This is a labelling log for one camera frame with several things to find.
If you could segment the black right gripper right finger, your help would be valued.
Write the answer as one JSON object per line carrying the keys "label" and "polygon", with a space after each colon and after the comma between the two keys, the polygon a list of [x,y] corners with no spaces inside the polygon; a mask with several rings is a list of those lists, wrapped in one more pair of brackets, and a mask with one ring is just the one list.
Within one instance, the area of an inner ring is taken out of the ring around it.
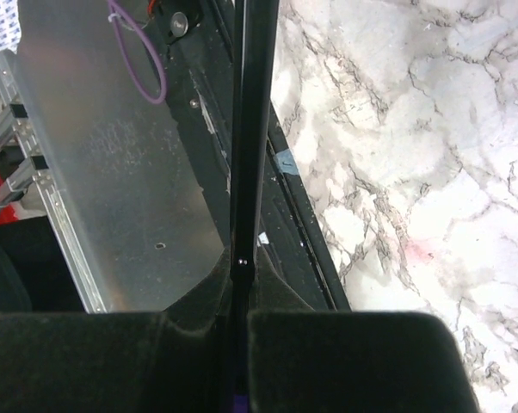
{"label": "black right gripper right finger", "polygon": [[477,412],[449,328],[413,311],[252,311],[253,412]]}

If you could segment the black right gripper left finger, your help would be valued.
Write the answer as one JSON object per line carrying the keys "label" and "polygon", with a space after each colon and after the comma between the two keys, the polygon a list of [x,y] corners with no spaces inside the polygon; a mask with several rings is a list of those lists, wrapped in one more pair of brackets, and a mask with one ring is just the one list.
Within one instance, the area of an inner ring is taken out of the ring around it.
{"label": "black right gripper left finger", "polygon": [[229,412],[230,255],[164,311],[0,314],[0,412]]}

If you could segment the lavender folding umbrella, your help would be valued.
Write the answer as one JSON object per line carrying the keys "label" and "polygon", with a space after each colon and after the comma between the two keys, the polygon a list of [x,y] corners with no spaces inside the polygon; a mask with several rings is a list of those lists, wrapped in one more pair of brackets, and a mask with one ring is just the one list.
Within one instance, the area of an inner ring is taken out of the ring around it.
{"label": "lavender folding umbrella", "polygon": [[231,137],[229,316],[224,412],[249,410],[247,317],[257,273],[257,239],[279,4],[237,1]]}

